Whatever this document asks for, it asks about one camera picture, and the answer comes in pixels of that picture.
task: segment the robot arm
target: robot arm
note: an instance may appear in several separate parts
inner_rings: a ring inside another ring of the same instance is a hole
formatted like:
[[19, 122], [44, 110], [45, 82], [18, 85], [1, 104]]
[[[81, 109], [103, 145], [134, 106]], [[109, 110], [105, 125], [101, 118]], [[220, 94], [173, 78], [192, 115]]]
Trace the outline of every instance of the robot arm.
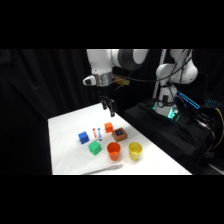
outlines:
[[[117, 111], [116, 102], [112, 99], [113, 67], [135, 71], [142, 66], [148, 52], [149, 49], [87, 49], [92, 75], [83, 83], [97, 87], [100, 102], [104, 109], [110, 109], [112, 117]], [[161, 88], [154, 109], [156, 113], [173, 119], [178, 112], [174, 102], [177, 89], [173, 83], [190, 84], [197, 78], [198, 70], [193, 61], [189, 60], [192, 57], [191, 49], [171, 49], [170, 54], [175, 64], [161, 65], [156, 72], [157, 80], [161, 80]]]
[[129, 71], [139, 69], [144, 63], [148, 49], [87, 49], [92, 75], [83, 80], [86, 86], [96, 86], [104, 110], [109, 108], [111, 116], [117, 111], [112, 99], [113, 67]]

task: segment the red cube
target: red cube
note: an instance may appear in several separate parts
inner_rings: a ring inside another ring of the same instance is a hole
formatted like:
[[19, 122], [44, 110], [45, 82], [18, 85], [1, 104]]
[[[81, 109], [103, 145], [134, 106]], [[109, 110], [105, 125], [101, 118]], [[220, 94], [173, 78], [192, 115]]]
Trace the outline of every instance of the red cube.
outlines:
[[113, 126], [111, 123], [105, 124], [106, 133], [110, 133], [113, 131]]

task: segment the blue cube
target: blue cube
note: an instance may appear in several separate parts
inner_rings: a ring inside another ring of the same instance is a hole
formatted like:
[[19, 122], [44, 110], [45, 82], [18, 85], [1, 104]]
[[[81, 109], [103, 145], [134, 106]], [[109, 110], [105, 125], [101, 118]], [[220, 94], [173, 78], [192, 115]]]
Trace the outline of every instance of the blue cube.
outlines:
[[79, 139], [80, 139], [82, 144], [85, 144], [86, 142], [89, 141], [89, 137], [86, 134], [86, 132], [83, 132], [83, 133], [79, 134]]

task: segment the white table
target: white table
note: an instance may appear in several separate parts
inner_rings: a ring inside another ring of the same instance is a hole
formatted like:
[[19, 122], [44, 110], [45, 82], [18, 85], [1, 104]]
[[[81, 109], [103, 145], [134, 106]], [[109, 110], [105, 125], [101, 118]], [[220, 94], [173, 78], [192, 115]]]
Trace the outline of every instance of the white table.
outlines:
[[[128, 139], [119, 142], [121, 155], [116, 162], [110, 160], [107, 152], [107, 145], [114, 142], [112, 134], [107, 134], [104, 128], [104, 124], [109, 122], [114, 129], [122, 127], [128, 134]], [[104, 111], [101, 104], [49, 119], [48, 124], [54, 175], [80, 175], [118, 164], [123, 164], [124, 167], [99, 175], [191, 175], [120, 116], [116, 114], [111, 118], [110, 112]], [[94, 141], [93, 128], [101, 128], [103, 138], [100, 142], [103, 150], [97, 156], [88, 148]], [[78, 134], [84, 131], [90, 142], [82, 145]], [[128, 145], [131, 142], [139, 142], [143, 147], [137, 162], [129, 158]]]

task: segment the green cube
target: green cube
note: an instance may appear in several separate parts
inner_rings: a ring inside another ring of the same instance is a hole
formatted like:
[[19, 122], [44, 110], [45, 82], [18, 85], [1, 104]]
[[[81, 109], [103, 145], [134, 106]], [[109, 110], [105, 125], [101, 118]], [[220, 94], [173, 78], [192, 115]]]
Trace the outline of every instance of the green cube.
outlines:
[[100, 143], [94, 141], [93, 143], [89, 145], [89, 150], [93, 155], [96, 156], [102, 150], [102, 148]]

